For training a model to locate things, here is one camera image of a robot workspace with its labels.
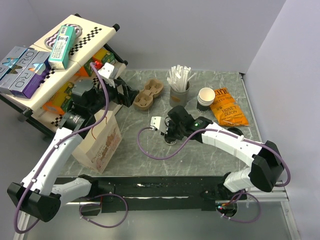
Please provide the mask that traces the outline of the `black paper coffee cup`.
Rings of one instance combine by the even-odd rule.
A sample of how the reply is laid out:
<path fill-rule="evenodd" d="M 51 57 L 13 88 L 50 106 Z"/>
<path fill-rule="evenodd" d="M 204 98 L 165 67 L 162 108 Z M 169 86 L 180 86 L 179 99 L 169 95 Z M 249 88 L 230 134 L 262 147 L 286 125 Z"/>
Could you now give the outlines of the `black paper coffee cup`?
<path fill-rule="evenodd" d="M 172 145 L 175 145 L 176 142 L 177 142 L 177 139 L 172 137 L 172 136 L 169 136 L 169 135 L 165 135 L 164 136 L 164 141 L 166 144 L 172 146 Z"/>

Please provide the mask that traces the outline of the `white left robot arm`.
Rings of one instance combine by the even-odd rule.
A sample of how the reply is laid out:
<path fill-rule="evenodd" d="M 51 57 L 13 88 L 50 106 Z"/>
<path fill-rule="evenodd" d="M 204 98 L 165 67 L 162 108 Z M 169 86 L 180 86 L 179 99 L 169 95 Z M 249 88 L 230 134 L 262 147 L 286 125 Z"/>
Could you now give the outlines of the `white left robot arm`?
<path fill-rule="evenodd" d="M 88 175 L 56 185 L 56 179 L 74 150 L 88 132 L 102 122 L 107 115 L 110 101 L 117 98 L 120 79 L 103 77 L 100 86 L 92 80 L 81 80 L 72 90 L 73 105 L 62 117 L 53 140 L 37 165 L 20 182 L 12 182 L 7 194 L 16 207 L 15 217 L 25 212 L 39 221 L 49 222 L 60 207 L 78 198 L 95 200 L 99 195 L 99 183 Z M 102 111 L 102 119 L 95 114 Z"/>

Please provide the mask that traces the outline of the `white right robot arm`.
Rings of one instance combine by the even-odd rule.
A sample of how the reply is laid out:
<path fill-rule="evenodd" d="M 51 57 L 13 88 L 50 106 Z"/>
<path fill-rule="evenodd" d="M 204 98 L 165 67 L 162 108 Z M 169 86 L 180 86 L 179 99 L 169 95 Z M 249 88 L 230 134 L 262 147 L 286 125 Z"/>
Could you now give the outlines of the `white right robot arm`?
<path fill-rule="evenodd" d="M 199 143 L 216 147 L 246 164 L 246 168 L 223 176 L 218 193 L 230 199 L 236 192 L 256 187 L 271 192 L 284 171 L 280 153 L 275 143 L 249 141 L 242 135 L 229 131 L 205 117 L 193 118 L 183 106 L 172 108 L 166 121 L 166 136 L 172 140 L 189 137 Z"/>

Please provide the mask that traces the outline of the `black plastic cup lid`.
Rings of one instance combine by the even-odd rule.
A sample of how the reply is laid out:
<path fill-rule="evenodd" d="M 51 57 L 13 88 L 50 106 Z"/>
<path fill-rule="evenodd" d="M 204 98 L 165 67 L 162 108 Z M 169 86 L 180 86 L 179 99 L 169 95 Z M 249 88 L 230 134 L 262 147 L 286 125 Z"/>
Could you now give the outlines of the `black plastic cup lid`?
<path fill-rule="evenodd" d="M 229 127 L 227 130 L 229 132 L 233 133 L 233 134 L 238 135 L 238 136 L 242 136 L 243 135 L 243 132 L 237 127 Z"/>

